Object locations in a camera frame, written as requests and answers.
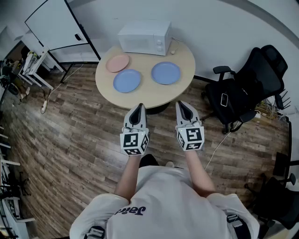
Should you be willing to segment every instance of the plate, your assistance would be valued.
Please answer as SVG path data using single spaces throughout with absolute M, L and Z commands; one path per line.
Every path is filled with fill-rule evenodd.
M 181 71 L 172 62 L 160 62 L 151 70 L 151 77 L 159 84 L 172 84 L 181 78 Z
M 139 71 L 133 69 L 126 69 L 119 72 L 113 81 L 114 88 L 121 93 L 127 93 L 135 90 L 141 80 Z
M 106 69 L 110 72 L 119 72 L 126 68 L 129 64 L 130 57 L 128 55 L 117 55 L 110 58 L 106 62 Z

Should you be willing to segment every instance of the smartphone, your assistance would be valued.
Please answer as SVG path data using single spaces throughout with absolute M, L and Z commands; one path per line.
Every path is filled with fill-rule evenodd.
M 220 104 L 224 107 L 228 106 L 228 95 L 227 94 L 222 93 Z

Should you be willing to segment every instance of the blue plate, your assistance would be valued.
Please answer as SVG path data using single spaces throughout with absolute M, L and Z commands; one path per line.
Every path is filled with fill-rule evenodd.
M 127 93 L 138 87 L 140 79 L 140 72 L 133 69 L 122 70 L 115 76 L 113 86 L 118 92 Z
M 160 62 L 151 70 L 151 77 L 159 84 L 172 84 L 181 78 L 181 71 L 172 62 Z

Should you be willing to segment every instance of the whiteboard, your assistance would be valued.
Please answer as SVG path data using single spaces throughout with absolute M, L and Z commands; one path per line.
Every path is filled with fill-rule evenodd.
M 63 0 L 47 0 L 25 23 L 50 50 L 88 43 Z

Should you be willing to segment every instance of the microwave door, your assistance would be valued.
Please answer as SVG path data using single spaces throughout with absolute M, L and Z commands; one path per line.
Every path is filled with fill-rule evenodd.
M 125 52 L 155 54 L 154 35 L 119 35 Z

